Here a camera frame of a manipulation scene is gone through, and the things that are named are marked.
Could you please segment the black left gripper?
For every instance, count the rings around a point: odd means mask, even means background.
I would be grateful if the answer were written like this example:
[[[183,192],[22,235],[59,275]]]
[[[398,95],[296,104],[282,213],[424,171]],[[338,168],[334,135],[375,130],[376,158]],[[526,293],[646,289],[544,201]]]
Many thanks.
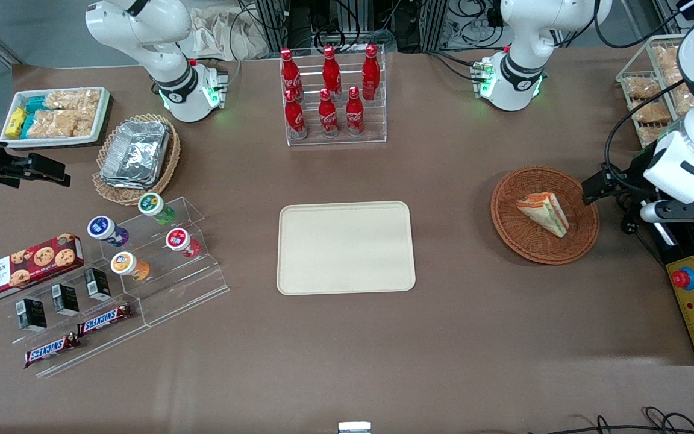
[[[609,164],[608,171],[598,171],[582,181],[584,205],[609,196],[633,194],[639,197],[655,196],[655,186],[644,177],[652,159],[631,159],[627,168]]]

